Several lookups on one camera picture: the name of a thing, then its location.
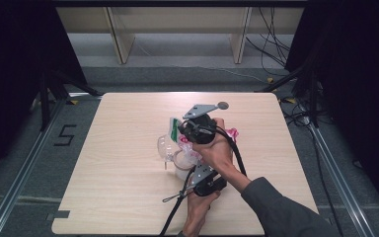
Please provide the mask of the pink white plastic bag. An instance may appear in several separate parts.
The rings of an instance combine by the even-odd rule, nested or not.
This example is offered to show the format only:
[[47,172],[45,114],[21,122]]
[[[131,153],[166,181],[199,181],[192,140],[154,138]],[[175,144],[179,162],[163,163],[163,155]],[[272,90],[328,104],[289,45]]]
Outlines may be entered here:
[[[197,152],[195,152],[192,149],[192,146],[194,143],[188,141],[178,130],[178,126],[182,123],[181,120],[178,118],[171,118],[170,119],[170,130],[169,130],[169,136],[170,138],[175,141],[180,148],[182,148],[186,154],[186,157],[193,163],[196,164],[198,161],[202,159],[201,155]],[[220,132],[224,132],[227,136],[231,138],[233,142],[236,141],[237,136],[239,135],[239,132],[236,128],[230,128],[230,129],[222,129],[218,128],[216,124],[216,134]]]

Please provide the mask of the beige wooden desk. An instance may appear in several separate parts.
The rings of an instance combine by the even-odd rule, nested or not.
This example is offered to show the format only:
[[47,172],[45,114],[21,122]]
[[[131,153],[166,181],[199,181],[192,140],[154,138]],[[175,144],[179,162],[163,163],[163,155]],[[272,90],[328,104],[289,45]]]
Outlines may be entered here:
[[277,7],[71,7],[56,9],[66,32],[109,34],[117,62],[124,64],[137,34],[225,34],[235,63],[242,62],[246,36],[273,28],[296,33],[304,9]]

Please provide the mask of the black metal stand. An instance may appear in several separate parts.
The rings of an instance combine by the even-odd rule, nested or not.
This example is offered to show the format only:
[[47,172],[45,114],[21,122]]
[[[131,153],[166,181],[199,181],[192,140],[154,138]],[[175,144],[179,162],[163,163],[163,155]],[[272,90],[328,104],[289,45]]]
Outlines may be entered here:
[[41,104],[41,130],[45,130],[50,124],[50,108],[48,92],[51,92],[57,101],[66,100],[69,95],[64,84],[71,84],[74,87],[88,93],[91,96],[103,96],[102,92],[99,92],[86,83],[75,80],[68,76],[66,73],[59,70],[47,70],[44,71],[39,79],[39,97]]
[[317,110],[317,96],[318,96],[318,80],[312,65],[304,63],[288,75],[283,76],[277,82],[270,84],[264,89],[260,89],[259,93],[270,93],[282,85],[288,83],[292,79],[297,79],[292,93],[295,97],[303,97],[309,95],[309,109],[306,112],[311,123],[318,127],[318,110]]

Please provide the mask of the clear glass jar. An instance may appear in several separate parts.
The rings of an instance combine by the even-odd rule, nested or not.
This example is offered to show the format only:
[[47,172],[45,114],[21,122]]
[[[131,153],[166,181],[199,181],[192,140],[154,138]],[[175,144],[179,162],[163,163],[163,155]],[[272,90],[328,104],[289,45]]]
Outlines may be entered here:
[[168,169],[171,164],[175,175],[184,180],[194,164],[186,157],[186,154],[179,145],[168,135],[162,135],[157,140],[157,149],[159,156],[164,161],[164,169]]

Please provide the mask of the person's right hand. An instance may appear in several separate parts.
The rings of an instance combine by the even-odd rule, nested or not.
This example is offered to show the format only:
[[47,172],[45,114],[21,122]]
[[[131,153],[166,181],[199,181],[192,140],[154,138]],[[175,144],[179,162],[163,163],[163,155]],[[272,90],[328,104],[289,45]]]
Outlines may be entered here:
[[201,155],[206,164],[226,179],[237,171],[233,164],[233,151],[222,134],[215,134],[214,139],[208,144],[195,143],[192,149]]

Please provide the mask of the person's left hand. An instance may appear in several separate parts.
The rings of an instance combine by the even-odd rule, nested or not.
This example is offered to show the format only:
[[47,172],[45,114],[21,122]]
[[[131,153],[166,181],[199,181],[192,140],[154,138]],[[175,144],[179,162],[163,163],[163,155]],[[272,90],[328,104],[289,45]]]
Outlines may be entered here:
[[184,229],[192,232],[199,230],[205,222],[205,216],[210,205],[220,197],[220,192],[213,192],[206,197],[200,197],[194,193],[188,195],[188,216]]

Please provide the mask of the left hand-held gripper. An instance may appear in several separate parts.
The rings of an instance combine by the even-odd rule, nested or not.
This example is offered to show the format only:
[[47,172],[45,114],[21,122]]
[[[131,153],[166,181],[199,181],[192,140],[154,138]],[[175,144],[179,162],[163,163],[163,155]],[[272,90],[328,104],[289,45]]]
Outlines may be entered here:
[[198,162],[195,165],[189,186],[193,192],[206,197],[216,191],[221,191],[227,186],[227,181],[219,177],[218,173],[207,164]]

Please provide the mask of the black tape patch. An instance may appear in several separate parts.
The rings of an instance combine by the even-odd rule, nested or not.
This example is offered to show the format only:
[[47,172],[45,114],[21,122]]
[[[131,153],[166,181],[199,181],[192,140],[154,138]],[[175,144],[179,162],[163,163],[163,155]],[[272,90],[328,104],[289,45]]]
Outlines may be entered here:
[[68,218],[70,214],[70,210],[57,210],[54,213],[49,213],[46,217],[47,221],[52,221],[55,218]]

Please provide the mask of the black curtain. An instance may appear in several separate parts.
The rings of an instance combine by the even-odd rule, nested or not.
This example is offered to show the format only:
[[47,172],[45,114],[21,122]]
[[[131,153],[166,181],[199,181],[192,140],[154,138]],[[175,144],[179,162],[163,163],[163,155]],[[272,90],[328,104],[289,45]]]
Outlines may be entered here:
[[42,76],[58,71],[87,83],[49,0],[0,0],[0,159],[15,139]]
[[286,69],[305,62],[329,111],[379,194],[379,0],[306,0]]

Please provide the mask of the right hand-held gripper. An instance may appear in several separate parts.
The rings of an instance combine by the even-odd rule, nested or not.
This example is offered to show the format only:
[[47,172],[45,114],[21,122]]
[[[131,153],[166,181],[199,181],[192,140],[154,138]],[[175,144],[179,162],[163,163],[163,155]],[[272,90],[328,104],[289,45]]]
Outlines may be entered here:
[[179,132],[192,143],[210,143],[215,138],[217,128],[216,121],[208,113],[217,109],[217,105],[194,105],[184,114],[184,121],[178,126]]

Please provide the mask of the aluminium floor rail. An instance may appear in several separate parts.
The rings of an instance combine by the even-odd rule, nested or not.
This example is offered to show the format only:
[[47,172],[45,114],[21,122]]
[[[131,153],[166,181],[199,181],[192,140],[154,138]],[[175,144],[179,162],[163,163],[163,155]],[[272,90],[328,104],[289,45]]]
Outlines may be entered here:
[[369,224],[368,218],[360,207],[349,184],[346,182],[346,179],[343,176],[341,169],[330,151],[321,131],[314,125],[310,125],[310,129],[313,137],[316,139],[317,146],[322,153],[323,161],[328,169],[329,175],[337,188],[344,208],[348,212],[357,233],[360,237],[375,237],[375,233]]
[[56,101],[54,107],[50,113],[50,119],[48,124],[39,132],[35,143],[30,150],[27,158],[25,159],[23,165],[21,166],[17,176],[15,177],[13,183],[11,184],[8,192],[1,198],[0,201],[0,233],[5,226],[7,219],[9,218],[18,197],[24,188],[32,170],[35,166],[38,157],[40,156],[45,143],[47,142],[49,135],[52,132],[54,124],[64,107],[64,101]]

